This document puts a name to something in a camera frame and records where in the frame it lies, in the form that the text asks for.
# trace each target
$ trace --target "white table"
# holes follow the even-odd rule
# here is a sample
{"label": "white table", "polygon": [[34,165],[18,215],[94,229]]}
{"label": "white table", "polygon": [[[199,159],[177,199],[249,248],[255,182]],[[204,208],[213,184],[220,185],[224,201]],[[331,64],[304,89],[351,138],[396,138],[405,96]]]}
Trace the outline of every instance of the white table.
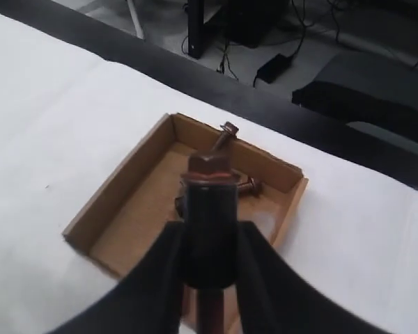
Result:
{"label": "white table", "polygon": [[280,253],[322,293],[418,333],[418,192],[0,16],[0,333],[42,333],[115,282],[61,231],[164,113],[186,113],[310,179]]}

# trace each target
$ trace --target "bolt head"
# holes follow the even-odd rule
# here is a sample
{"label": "bolt head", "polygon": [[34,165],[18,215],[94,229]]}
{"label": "bolt head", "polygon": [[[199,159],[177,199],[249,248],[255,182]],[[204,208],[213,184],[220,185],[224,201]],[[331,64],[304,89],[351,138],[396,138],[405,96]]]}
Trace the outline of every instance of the bolt head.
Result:
{"label": "bolt head", "polygon": [[254,196],[260,194],[263,188],[262,182],[254,177],[248,177],[247,181],[252,185],[251,194]]}
{"label": "bolt head", "polygon": [[232,135],[232,136],[236,136],[237,132],[238,132],[238,128],[232,124],[231,122],[226,122],[223,125],[220,125],[220,127],[227,132],[228,134]]}
{"label": "bolt head", "polygon": [[222,152],[196,152],[189,157],[185,182],[235,184],[231,161]]}

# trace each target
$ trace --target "open cardboard box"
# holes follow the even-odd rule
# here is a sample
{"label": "open cardboard box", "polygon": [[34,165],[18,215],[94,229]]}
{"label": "open cardboard box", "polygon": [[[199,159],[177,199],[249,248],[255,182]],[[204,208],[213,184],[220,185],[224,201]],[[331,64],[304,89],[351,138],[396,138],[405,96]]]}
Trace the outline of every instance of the open cardboard box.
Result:
{"label": "open cardboard box", "polygon": [[[195,150],[209,150],[219,131],[186,116],[165,116],[129,153],[85,207],[65,229],[66,241],[108,273],[122,278],[138,263],[167,221],[178,216],[174,198],[187,158]],[[251,220],[256,212],[275,218],[269,242],[284,240],[308,179],[300,168],[241,140],[229,146],[232,167],[261,180],[259,197],[242,197],[239,220]],[[187,289],[183,304],[186,322],[195,325],[195,295]],[[225,291],[225,331],[238,333],[235,288]]]}

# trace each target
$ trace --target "bolt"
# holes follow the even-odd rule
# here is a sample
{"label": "bolt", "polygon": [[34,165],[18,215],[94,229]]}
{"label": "bolt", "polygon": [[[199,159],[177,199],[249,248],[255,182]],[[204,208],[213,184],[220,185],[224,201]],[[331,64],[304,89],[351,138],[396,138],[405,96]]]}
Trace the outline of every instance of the bolt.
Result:
{"label": "bolt", "polygon": [[246,182],[237,185],[237,190],[239,195],[251,194],[257,196],[262,190],[262,182],[253,177],[248,177]]}
{"label": "bolt", "polygon": [[217,151],[223,148],[232,138],[235,138],[235,135],[238,132],[238,128],[231,122],[226,122],[223,125],[220,125],[223,129],[219,135],[217,141],[212,146],[212,151]]}

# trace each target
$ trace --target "cardboard tray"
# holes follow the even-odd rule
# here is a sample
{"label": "cardboard tray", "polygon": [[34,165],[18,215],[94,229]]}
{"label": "cardboard tray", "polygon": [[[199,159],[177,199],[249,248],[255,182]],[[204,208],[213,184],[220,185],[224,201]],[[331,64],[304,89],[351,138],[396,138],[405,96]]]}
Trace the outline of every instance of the cardboard tray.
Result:
{"label": "cardboard tray", "polygon": [[[129,153],[63,232],[80,253],[117,278],[122,278],[144,256],[167,221],[178,219],[173,199],[180,175],[195,150],[209,150],[219,131],[186,116],[164,116]],[[275,217],[267,236],[277,247],[284,240],[308,179],[300,168],[241,140],[232,141],[232,167],[264,183],[259,197],[239,199],[239,220],[255,212]],[[195,324],[194,293],[187,289],[183,313]],[[225,291],[225,331],[240,328],[235,289]]]}

